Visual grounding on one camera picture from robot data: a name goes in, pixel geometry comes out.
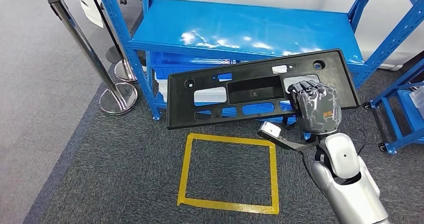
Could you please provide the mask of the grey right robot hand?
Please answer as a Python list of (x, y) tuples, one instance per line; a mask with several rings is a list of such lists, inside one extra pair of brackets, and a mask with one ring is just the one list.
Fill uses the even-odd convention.
[(342, 120), (341, 107), (334, 87), (303, 80), (288, 87), (296, 120), (305, 132), (325, 135), (336, 132)]

